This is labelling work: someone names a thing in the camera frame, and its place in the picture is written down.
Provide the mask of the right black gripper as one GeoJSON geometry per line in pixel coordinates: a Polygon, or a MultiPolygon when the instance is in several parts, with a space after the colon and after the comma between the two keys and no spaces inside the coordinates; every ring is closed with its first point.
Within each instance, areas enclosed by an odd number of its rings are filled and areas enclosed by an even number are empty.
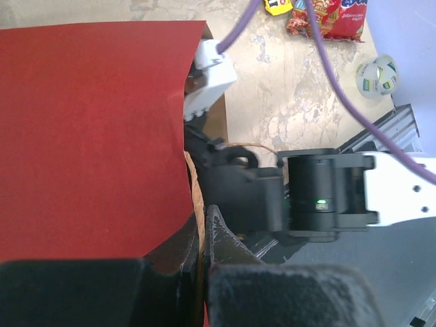
{"type": "Polygon", "coordinates": [[[235,234],[283,230],[283,173],[259,167],[255,153],[211,139],[184,124],[185,150],[194,162],[205,205],[217,206],[235,234]]]}

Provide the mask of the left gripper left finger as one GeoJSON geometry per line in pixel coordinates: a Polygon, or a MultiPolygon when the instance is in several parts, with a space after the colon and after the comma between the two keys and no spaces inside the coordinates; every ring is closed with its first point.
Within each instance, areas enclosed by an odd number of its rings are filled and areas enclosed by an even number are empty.
{"type": "Polygon", "coordinates": [[[197,326],[194,218],[142,258],[1,265],[2,326],[197,326]]]}

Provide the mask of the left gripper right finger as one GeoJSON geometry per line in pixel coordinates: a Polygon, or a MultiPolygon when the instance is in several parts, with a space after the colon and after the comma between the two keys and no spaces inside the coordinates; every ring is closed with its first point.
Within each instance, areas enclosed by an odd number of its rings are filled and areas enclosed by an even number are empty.
{"type": "Polygon", "coordinates": [[[206,308],[211,326],[385,326],[364,276],[336,264],[256,258],[217,206],[206,214],[206,308]]]}

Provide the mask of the red brown paper bag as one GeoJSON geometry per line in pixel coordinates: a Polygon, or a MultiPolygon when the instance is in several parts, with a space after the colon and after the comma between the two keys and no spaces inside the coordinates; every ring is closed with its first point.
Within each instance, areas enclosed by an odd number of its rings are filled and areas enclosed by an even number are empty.
{"type": "Polygon", "coordinates": [[[142,258],[204,214],[183,102],[201,20],[1,31],[1,265],[142,258]]]}

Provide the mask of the yellow m&m's pack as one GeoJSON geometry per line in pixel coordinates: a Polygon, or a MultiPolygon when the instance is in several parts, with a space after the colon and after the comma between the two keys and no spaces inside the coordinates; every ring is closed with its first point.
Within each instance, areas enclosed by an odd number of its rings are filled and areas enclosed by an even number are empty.
{"type": "Polygon", "coordinates": [[[293,9],[291,0],[265,0],[265,10],[272,16],[290,12],[293,9]]]}

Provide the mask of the red candy bag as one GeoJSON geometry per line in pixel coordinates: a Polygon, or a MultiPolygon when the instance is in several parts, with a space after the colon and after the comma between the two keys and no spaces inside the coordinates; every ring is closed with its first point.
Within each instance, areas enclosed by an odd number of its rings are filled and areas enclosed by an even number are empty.
{"type": "MultiPolygon", "coordinates": [[[[365,0],[316,0],[313,6],[316,23],[322,37],[327,40],[361,42],[367,12],[365,0]]],[[[291,34],[312,38],[312,28],[306,1],[295,1],[287,23],[291,34]]]]}

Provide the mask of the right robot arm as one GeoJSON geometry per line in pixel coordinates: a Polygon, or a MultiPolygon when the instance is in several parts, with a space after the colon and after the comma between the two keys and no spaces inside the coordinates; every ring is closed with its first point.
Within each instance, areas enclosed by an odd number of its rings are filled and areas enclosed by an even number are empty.
{"type": "Polygon", "coordinates": [[[435,216],[435,186],[386,152],[280,151],[273,167],[262,167],[248,146],[191,124],[184,134],[204,202],[234,234],[328,243],[342,232],[435,216]]]}

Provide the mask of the clear tape roll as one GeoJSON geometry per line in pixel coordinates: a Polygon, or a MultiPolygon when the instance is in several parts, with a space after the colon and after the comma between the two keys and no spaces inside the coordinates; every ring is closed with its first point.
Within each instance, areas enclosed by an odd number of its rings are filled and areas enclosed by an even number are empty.
{"type": "Polygon", "coordinates": [[[356,85],[367,99],[391,95],[398,87],[399,69],[387,54],[361,63],[356,70],[356,85]]]}

